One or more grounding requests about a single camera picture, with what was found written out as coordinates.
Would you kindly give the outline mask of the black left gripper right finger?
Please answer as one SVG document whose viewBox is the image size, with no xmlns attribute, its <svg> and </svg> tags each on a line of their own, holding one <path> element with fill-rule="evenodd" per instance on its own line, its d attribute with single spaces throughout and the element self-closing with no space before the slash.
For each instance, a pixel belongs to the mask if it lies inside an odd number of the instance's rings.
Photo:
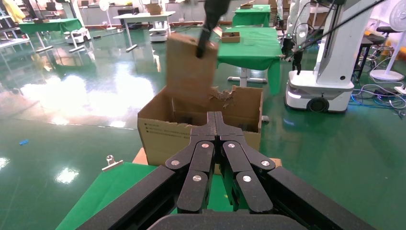
<svg viewBox="0 0 406 230">
<path fill-rule="evenodd" d="M 246 142 L 242 129 L 225 124 L 215 113 L 219 169 L 233 210 L 271 213 L 273 204 L 262 182 L 275 163 Z"/>
</svg>

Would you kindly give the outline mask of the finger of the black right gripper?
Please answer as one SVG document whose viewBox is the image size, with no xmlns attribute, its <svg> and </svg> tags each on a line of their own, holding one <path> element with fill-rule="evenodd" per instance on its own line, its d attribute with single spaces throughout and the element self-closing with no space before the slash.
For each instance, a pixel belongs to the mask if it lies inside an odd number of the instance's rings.
<svg viewBox="0 0 406 230">
<path fill-rule="evenodd" d="M 209 41 L 213 29 L 217 26 L 220 17 L 227 13 L 231 0 L 206 0 L 204 3 L 204 12 L 206 19 L 198 41 L 196 57 L 202 58 L 206 43 Z"/>
</svg>

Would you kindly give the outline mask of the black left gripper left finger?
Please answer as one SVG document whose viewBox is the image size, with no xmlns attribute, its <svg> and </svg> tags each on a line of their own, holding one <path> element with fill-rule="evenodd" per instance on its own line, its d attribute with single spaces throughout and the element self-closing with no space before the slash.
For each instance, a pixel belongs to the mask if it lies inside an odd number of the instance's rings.
<svg viewBox="0 0 406 230">
<path fill-rule="evenodd" d="M 207 123 L 192 128 L 189 144 L 166 161 L 182 185 L 176 202 L 179 214 L 199 214 L 208 206 L 216 137 L 215 112 L 208 112 Z"/>
</svg>

